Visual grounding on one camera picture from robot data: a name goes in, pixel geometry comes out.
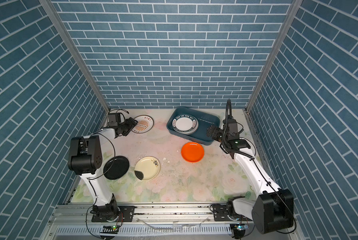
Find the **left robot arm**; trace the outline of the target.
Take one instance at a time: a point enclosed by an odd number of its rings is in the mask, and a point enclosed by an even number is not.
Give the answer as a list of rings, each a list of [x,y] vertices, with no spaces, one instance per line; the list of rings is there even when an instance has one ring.
[[[101,221],[112,222],[121,213],[106,179],[117,180],[130,167],[126,157],[116,154],[112,140],[127,136],[137,124],[133,118],[122,121],[121,114],[110,114],[106,127],[71,139],[68,168],[85,182],[94,199],[92,214]]]

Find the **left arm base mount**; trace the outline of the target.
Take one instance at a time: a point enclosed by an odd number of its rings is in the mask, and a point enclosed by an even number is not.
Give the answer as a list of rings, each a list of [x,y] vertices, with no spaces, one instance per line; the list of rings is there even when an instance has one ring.
[[[132,222],[135,206],[120,206],[115,209],[106,206],[94,206],[90,213],[94,223]]]

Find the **green rim lettered plate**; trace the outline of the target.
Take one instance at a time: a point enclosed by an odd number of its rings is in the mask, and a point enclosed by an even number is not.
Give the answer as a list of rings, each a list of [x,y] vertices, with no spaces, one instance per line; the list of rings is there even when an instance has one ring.
[[[198,130],[199,122],[192,115],[180,114],[174,117],[172,127],[180,134],[191,135]]]

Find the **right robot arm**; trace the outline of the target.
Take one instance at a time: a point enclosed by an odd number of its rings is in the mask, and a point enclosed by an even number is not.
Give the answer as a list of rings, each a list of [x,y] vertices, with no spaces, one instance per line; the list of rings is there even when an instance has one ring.
[[[285,234],[285,229],[288,234],[295,232],[297,221],[293,194],[282,189],[267,174],[256,158],[255,147],[249,140],[240,137],[237,121],[228,118],[223,128],[211,125],[206,135],[219,142],[221,149],[243,169],[257,197],[255,200],[246,197],[230,198],[227,202],[229,217],[253,220],[261,234]]]

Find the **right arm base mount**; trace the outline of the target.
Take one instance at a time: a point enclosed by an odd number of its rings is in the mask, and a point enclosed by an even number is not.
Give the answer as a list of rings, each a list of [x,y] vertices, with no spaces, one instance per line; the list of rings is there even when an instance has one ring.
[[[228,213],[228,208],[221,204],[211,204],[209,206],[210,211],[213,214],[215,222],[227,222],[227,221],[238,221],[239,218],[233,218]]]

